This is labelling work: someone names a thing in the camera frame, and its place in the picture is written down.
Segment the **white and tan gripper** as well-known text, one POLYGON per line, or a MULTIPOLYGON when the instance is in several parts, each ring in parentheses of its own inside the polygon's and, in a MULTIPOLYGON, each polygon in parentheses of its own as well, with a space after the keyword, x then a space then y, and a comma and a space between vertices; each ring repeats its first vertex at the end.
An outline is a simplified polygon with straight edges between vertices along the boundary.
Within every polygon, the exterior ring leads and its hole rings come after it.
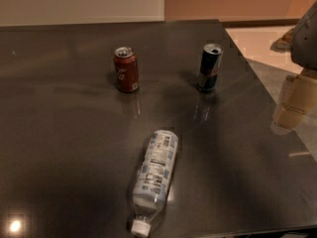
POLYGON ((288 134, 317 106, 317 70, 304 68, 288 75, 283 82, 270 129, 277 135, 288 134))

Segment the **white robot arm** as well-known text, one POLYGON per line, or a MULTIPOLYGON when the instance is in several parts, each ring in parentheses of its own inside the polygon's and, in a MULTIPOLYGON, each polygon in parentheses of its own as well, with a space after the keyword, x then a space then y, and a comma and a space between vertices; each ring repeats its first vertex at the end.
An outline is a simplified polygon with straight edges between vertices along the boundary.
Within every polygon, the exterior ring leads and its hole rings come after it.
POLYGON ((294 27, 290 40, 291 60, 302 70, 283 82, 270 128, 288 134, 317 106, 317 2, 294 27))

